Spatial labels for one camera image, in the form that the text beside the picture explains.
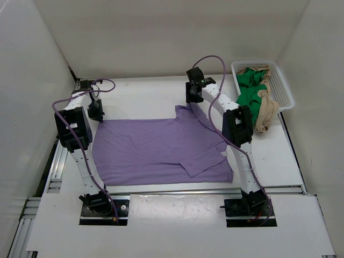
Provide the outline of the green t shirt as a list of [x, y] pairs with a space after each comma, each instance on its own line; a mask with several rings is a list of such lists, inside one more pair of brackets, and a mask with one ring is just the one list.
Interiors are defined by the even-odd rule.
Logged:
[[251, 113], [252, 124], [257, 121], [262, 98], [258, 95], [260, 90], [267, 90], [265, 83], [262, 83], [267, 70], [254, 70], [245, 68], [236, 75], [240, 89], [240, 95], [236, 102], [241, 106], [248, 106]]

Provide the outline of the purple t shirt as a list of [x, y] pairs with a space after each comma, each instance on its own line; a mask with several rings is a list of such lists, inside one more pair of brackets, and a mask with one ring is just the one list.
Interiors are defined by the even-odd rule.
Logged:
[[175, 107], [175, 118], [106, 120], [92, 156], [105, 185], [231, 183], [226, 142], [197, 104]]

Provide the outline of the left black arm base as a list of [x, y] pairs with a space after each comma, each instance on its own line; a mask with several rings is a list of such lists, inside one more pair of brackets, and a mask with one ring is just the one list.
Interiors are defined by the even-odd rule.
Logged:
[[130, 199], [119, 197], [113, 200], [103, 193], [80, 195], [82, 208], [79, 224], [89, 226], [126, 226], [130, 210]]

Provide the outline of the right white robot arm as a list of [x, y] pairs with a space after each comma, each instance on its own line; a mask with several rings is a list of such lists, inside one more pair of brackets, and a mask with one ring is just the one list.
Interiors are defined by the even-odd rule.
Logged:
[[252, 155], [253, 126], [250, 109], [232, 101], [221, 92], [215, 80], [204, 77], [199, 67], [187, 71], [186, 102], [201, 103], [207, 101], [211, 109], [215, 108], [222, 116], [220, 136], [230, 145], [238, 166], [241, 191], [244, 196], [241, 208], [244, 213], [253, 215], [261, 208], [260, 200], [254, 195], [264, 195], [264, 190], [255, 175]]

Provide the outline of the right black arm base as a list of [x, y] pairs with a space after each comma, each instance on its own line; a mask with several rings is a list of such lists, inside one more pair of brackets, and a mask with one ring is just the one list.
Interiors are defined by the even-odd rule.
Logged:
[[277, 227], [271, 198], [262, 190], [250, 193], [241, 190], [240, 198], [224, 199], [219, 208], [225, 211], [228, 228]]

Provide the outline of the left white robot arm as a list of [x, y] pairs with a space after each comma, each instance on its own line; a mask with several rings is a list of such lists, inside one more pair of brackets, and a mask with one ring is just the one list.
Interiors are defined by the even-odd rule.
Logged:
[[101, 180], [92, 157], [95, 126], [103, 122], [102, 79], [80, 81], [71, 97], [53, 102], [54, 118], [61, 145], [74, 158], [84, 185], [81, 199], [104, 195]]

